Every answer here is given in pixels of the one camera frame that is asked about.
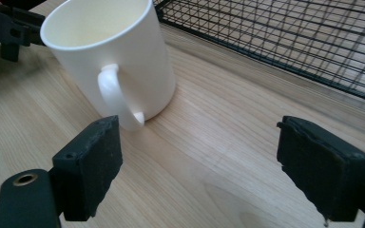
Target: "mug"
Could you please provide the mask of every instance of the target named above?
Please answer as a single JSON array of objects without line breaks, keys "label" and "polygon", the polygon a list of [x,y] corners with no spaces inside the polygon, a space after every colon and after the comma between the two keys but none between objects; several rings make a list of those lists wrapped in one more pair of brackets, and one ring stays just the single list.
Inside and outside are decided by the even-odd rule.
[{"label": "mug", "polygon": [[137,130],[170,102],[176,79],[151,0],[68,0],[41,38],[103,116]]}]

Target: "wood grain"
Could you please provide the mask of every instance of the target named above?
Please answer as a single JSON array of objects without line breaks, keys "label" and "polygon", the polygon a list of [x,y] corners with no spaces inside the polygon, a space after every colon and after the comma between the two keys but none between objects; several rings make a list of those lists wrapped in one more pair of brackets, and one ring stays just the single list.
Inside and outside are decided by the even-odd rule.
[{"label": "wood grain", "polygon": [[[60,0],[36,11],[48,14]],[[283,115],[365,151],[365,103],[163,28],[177,90],[137,132],[96,218],[64,227],[323,227],[276,161]],[[46,47],[0,59],[0,184],[51,157],[100,118]],[[361,227],[331,223],[330,227]]]}]

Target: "black wire rack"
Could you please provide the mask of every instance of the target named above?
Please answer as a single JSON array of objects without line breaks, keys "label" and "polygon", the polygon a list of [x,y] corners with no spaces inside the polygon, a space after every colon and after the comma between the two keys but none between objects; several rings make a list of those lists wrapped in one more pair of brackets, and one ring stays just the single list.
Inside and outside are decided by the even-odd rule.
[{"label": "black wire rack", "polygon": [[154,0],[161,23],[365,99],[365,1]]}]

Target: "black plastic part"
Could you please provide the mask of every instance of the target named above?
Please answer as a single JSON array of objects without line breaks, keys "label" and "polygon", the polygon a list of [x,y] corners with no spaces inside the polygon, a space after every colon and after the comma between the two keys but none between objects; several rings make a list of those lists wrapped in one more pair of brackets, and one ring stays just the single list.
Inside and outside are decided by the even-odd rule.
[{"label": "black plastic part", "polygon": [[46,0],[0,0],[3,5],[23,10],[31,10]]},{"label": "black plastic part", "polygon": [[49,174],[32,169],[5,180],[0,191],[0,228],[60,227]]},{"label": "black plastic part", "polygon": [[40,28],[44,20],[45,17],[37,13],[0,5],[1,57],[17,62],[19,46],[43,45]]},{"label": "black plastic part", "polygon": [[94,217],[123,163],[118,117],[90,124],[53,158],[49,171],[65,219]]},{"label": "black plastic part", "polygon": [[365,153],[300,118],[285,116],[278,127],[282,170],[326,219],[354,221]]}]

